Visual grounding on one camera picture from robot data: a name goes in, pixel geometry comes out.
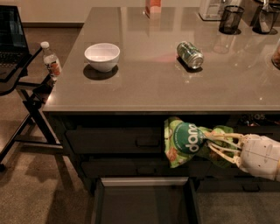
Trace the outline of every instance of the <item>bottle cap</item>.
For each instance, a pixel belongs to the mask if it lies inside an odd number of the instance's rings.
[[[50,47],[50,44],[49,44],[49,42],[46,42],[46,41],[45,41],[45,42],[42,42],[42,43],[41,43],[41,47],[42,47],[42,48],[49,48],[49,47]]]

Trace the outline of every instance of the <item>metal container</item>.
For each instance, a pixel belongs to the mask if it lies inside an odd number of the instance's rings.
[[[185,64],[192,68],[199,68],[203,61],[203,54],[190,42],[182,42],[177,47],[178,56],[185,62]]]

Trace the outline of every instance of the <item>plastic bottle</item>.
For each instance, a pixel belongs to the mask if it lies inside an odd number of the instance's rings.
[[[61,74],[61,65],[58,56],[51,50],[50,44],[48,42],[42,42],[41,47],[43,49],[43,61],[45,66],[52,76],[54,81]]]

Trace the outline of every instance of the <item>wall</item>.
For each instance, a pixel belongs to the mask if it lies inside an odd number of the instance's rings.
[[[145,0],[0,0],[17,5],[24,23],[83,23],[93,6],[144,7]],[[199,7],[200,0],[162,0],[162,6]]]

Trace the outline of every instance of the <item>chip bag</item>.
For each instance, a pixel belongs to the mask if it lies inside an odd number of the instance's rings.
[[[221,168],[227,168],[231,164],[224,158],[207,147],[209,134],[232,133],[233,129],[227,126],[216,126],[213,129],[197,127],[193,123],[183,122],[177,117],[171,117],[164,121],[165,155],[170,161],[170,167],[178,167],[190,161],[195,155],[212,161]],[[222,147],[232,148],[231,145],[215,141]]]
[[[195,124],[171,117],[164,122],[165,155],[171,168],[191,160],[206,142],[203,132]]]

